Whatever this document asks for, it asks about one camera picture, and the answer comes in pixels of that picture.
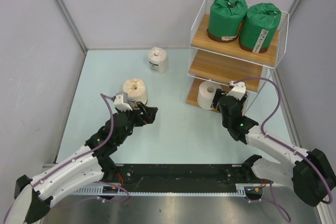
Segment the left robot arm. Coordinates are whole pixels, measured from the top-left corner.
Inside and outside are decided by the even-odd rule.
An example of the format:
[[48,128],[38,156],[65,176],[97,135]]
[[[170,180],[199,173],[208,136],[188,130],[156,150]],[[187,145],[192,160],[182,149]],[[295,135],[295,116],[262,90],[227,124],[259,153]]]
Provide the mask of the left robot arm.
[[116,106],[106,121],[83,146],[61,163],[34,177],[21,176],[16,181],[14,198],[26,187],[31,188],[29,201],[19,214],[19,223],[34,223],[47,215],[50,209],[77,189],[91,183],[110,182],[115,178],[116,165],[110,158],[135,127],[152,124],[157,107],[136,102],[136,106],[122,111]]

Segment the unwrapped white paper roll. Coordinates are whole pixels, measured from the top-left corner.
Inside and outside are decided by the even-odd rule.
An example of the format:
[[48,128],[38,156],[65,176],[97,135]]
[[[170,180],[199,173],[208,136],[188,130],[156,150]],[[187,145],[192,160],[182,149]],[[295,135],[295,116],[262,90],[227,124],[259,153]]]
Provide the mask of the unwrapped white paper roll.
[[212,103],[217,89],[222,89],[218,83],[204,81],[199,85],[197,103],[205,110],[212,110]]

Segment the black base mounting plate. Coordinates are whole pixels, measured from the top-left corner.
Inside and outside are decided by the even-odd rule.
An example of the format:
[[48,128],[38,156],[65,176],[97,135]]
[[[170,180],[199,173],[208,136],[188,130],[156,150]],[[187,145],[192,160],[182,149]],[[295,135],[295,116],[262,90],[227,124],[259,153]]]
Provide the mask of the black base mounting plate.
[[234,164],[123,164],[104,165],[104,182],[123,183],[122,187],[188,187],[231,184],[266,185],[246,165]]

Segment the cream cartoon roll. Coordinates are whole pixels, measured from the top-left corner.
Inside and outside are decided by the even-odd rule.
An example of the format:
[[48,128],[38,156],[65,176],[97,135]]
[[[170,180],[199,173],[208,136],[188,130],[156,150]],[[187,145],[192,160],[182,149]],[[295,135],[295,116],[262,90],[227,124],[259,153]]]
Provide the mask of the cream cartoon roll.
[[147,104],[148,94],[145,83],[142,79],[127,80],[123,84],[123,92],[128,94],[129,101]]

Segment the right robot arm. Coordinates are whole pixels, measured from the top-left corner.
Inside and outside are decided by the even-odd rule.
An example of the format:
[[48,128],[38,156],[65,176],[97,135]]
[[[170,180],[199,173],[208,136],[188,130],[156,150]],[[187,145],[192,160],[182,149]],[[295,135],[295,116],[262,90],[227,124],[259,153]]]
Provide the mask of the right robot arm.
[[307,205],[332,203],[335,173],[324,152],[290,145],[269,135],[258,122],[242,114],[246,95],[216,89],[211,106],[222,115],[222,125],[235,141],[255,147],[276,161],[253,156],[242,169],[243,179],[254,183],[266,179],[292,189]]

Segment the green paper roll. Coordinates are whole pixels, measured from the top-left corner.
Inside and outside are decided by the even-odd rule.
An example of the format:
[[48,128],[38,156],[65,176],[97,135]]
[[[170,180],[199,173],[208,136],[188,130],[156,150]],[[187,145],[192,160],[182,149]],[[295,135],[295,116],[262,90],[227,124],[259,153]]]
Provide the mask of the green paper roll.
[[214,0],[209,14],[208,37],[221,43],[235,41],[247,10],[245,0]]

